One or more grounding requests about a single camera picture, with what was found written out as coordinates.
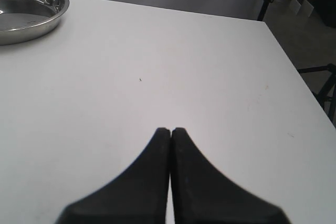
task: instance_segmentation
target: white table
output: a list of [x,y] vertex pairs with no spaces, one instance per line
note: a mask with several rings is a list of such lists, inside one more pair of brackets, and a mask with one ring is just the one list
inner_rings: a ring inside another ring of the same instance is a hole
[[334,222],[336,130],[264,23],[70,1],[53,33],[0,47],[0,223],[53,223],[159,126],[293,224]]

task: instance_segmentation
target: stainless steel bowl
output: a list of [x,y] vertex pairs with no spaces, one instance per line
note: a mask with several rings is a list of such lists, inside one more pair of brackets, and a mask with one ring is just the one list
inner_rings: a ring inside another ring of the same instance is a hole
[[0,45],[28,41],[52,31],[69,0],[0,0]]

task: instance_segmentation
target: gray floor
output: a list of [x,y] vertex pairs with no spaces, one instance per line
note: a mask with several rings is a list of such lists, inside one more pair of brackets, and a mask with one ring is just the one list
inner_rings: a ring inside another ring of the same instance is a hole
[[[315,12],[309,18],[302,13],[295,15],[288,5],[288,0],[276,0],[269,6],[265,22],[293,65],[297,69],[328,63],[336,65],[336,28],[324,25]],[[302,75],[307,86],[315,92],[328,76],[327,72]]]

